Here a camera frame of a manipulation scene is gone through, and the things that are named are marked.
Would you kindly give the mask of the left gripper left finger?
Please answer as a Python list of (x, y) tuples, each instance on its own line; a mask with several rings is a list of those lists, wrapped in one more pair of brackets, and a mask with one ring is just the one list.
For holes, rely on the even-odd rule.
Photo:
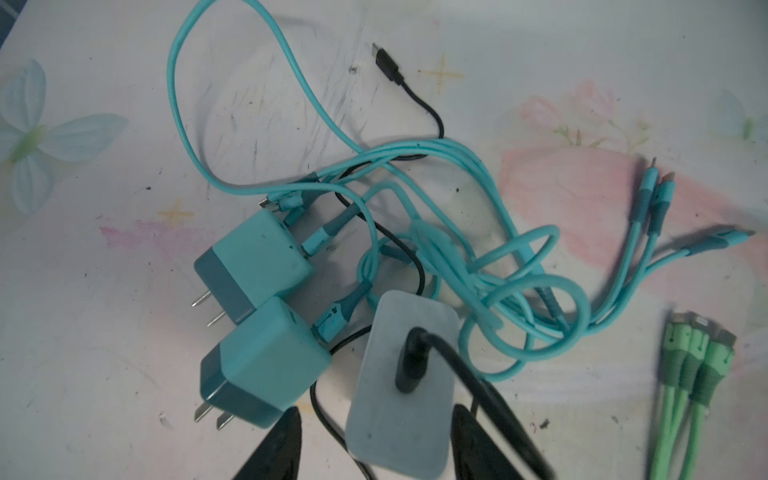
[(271, 428), (234, 480), (296, 480), (302, 447), (300, 411), (290, 407)]

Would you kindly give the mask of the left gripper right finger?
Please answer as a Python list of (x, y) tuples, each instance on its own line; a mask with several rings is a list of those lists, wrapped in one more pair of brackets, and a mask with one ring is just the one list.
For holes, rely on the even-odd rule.
[(463, 405), (453, 408), (451, 444), (459, 480), (522, 480), (522, 475)]

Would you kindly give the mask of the white charger adapter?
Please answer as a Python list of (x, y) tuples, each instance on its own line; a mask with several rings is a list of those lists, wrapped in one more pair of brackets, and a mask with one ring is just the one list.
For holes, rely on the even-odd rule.
[(433, 334), (456, 347), (459, 317), (450, 306), (388, 291), (378, 303), (345, 426), (352, 456), (417, 479), (445, 469), (455, 376), (431, 346)]

